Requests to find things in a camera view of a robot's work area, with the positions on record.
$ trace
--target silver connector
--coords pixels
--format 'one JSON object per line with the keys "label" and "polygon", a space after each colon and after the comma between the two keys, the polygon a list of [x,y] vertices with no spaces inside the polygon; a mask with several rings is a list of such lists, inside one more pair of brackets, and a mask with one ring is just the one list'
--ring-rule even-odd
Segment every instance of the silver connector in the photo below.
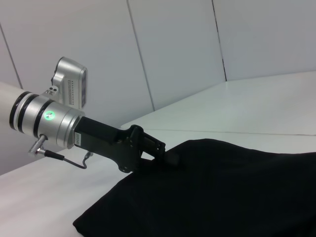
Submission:
{"label": "silver connector", "polygon": [[59,93],[59,89],[58,89],[58,87],[56,87],[54,85],[51,85],[49,87],[49,89],[47,89],[41,95],[47,97],[48,99],[51,99],[51,100],[57,101],[59,103],[62,103],[61,95]]}
{"label": "silver connector", "polygon": [[43,144],[47,140],[47,137],[45,135],[41,135],[39,139],[32,145],[31,149],[29,150],[29,156],[36,157],[38,154],[44,155],[45,150],[43,149]]}
{"label": "silver connector", "polygon": [[91,156],[93,156],[93,152],[87,152],[87,154],[84,156],[84,159],[88,159]]}

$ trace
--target green led light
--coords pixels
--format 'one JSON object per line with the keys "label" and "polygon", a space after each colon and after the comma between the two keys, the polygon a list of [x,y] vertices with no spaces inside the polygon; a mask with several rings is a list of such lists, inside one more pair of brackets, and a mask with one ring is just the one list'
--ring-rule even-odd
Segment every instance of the green led light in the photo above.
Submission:
{"label": "green led light", "polygon": [[53,111],[46,111],[44,114],[46,120],[53,120],[55,118],[55,113]]}

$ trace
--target black fabric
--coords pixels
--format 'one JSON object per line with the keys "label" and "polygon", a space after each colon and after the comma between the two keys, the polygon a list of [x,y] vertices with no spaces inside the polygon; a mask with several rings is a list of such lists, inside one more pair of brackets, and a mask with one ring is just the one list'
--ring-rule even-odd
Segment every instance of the black fabric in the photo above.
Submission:
{"label": "black fabric", "polygon": [[273,154],[216,140],[150,162],[74,222],[85,237],[314,237],[316,153]]}

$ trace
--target white table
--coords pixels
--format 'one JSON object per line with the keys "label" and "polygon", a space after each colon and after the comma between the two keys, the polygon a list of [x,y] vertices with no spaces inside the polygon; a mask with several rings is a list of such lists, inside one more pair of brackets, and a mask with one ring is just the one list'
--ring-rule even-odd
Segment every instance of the white table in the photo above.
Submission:
{"label": "white table", "polygon": [[122,126],[260,134],[316,134],[316,72],[229,81]]}
{"label": "white table", "polygon": [[[275,153],[316,150],[316,137],[218,132],[146,132],[166,143],[167,150],[189,139],[212,138]],[[60,152],[80,163],[84,150]],[[66,162],[43,158],[0,176],[0,236],[79,237],[73,221],[126,174],[110,159],[94,155],[82,170]]]}

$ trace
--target black cable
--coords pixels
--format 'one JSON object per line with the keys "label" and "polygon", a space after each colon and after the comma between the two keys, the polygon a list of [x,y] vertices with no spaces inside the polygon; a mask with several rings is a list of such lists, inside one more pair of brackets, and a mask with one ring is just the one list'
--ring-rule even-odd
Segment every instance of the black cable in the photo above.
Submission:
{"label": "black cable", "polygon": [[74,165],[74,166],[76,166],[76,167],[78,167],[78,168],[80,168],[80,169],[87,169],[87,165],[85,164],[85,161],[86,161],[88,158],[89,158],[89,157],[85,157],[85,158],[83,159],[83,161],[82,161],[83,166],[82,166],[82,165],[79,165],[79,164],[77,164],[77,163],[74,163],[74,162],[72,162],[71,160],[68,160],[68,159],[66,159],[66,158],[64,158],[64,161],[65,161],[65,162],[68,162],[69,164],[72,164],[72,165]]}

